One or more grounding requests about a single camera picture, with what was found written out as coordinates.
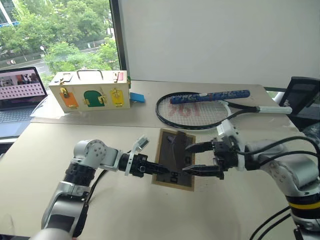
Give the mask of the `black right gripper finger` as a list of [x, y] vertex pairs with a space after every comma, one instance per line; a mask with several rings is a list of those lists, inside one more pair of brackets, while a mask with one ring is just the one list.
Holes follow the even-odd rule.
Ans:
[[224, 171], [218, 165], [190, 165], [184, 167], [182, 171], [186, 174], [198, 177], [217, 177], [220, 180], [225, 178]]
[[211, 141], [206, 141], [190, 144], [186, 146], [184, 150], [189, 153], [204, 153], [208, 151], [213, 151], [214, 147]]

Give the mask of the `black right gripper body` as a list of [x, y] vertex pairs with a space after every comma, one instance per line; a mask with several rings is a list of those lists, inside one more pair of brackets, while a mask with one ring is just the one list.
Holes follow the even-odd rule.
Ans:
[[213, 172], [224, 173], [238, 166], [238, 156], [232, 147], [224, 141], [214, 138], [211, 142], [213, 150]]

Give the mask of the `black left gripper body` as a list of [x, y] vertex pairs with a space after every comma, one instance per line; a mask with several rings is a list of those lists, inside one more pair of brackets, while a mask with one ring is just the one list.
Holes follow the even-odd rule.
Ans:
[[135, 154], [131, 163], [129, 173], [133, 176], [142, 178], [144, 174], [151, 174], [148, 168], [148, 156], [144, 154]]

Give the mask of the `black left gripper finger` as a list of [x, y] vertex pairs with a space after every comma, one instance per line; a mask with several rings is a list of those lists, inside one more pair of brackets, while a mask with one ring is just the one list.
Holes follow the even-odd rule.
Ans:
[[168, 174], [170, 171], [166, 167], [152, 167], [148, 169], [149, 174], [163, 175]]
[[169, 171], [169, 169], [167, 167], [165, 167], [164, 165], [159, 164], [159, 163], [155, 163], [155, 162], [148, 162], [147, 168], [150, 171]]

